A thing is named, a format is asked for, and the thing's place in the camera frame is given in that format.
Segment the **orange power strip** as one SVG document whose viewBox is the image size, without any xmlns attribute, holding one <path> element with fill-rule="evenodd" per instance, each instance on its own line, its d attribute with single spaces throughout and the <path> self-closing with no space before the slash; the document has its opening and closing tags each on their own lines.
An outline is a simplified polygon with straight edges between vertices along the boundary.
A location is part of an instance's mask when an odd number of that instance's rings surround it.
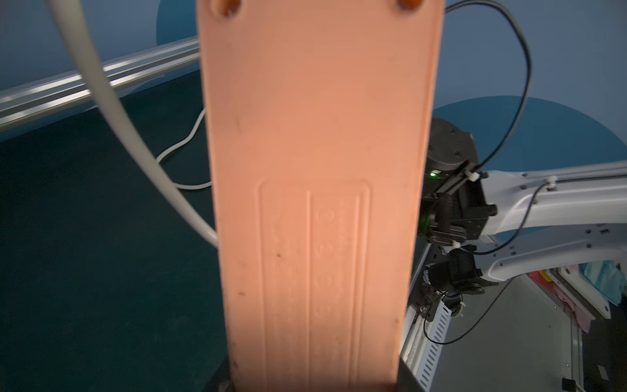
<svg viewBox="0 0 627 392">
<path fill-rule="evenodd" d="M 237 391 L 392 391 L 442 1 L 199 1 Z"/>
</svg>

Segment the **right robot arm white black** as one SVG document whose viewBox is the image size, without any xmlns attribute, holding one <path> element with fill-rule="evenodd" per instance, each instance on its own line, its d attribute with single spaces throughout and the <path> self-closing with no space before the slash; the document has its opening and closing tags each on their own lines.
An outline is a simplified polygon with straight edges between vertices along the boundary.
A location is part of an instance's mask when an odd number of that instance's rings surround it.
<svg viewBox="0 0 627 392">
<path fill-rule="evenodd" d="M 481 292 L 529 272 L 626 260 L 626 164 L 483 171 L 471 134 L 431 123 L 419 235 L 434 291 Z"/>
</svg>

